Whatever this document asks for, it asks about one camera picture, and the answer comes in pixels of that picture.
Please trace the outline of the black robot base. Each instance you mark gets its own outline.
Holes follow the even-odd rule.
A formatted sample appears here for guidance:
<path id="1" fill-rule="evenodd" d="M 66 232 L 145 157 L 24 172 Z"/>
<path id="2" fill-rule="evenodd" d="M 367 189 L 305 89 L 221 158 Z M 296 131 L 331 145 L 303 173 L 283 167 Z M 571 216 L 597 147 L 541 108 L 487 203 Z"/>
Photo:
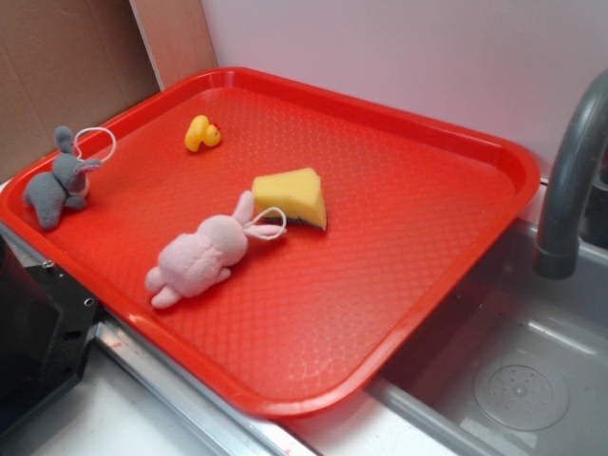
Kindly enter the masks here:
<path id="1" fill-rule="evenodd" d="M 1 437 L 82 379 L 101 305 L 60 266 L 25 266 L 1 241 Z"/>

